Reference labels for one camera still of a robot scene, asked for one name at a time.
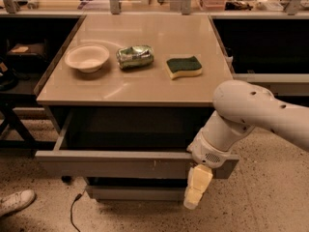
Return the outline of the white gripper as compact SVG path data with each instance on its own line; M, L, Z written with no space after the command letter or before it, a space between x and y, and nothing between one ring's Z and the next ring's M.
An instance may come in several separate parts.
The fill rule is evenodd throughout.
M232 137L216 135L200 129L187 151L198 165L188 172L187 187L184 192L185 208L194 210L201 201L212 180L211 169L218 168L231 155Z

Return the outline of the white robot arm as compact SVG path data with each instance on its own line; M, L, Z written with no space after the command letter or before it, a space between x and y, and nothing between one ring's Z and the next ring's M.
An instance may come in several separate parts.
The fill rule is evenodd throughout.
M254 128L270 131L309 151L309 108L280 101L261 86L241 80L221 83L213 93L214 112L187 151L196 162L188 172L183 204L195 209L231 147Z

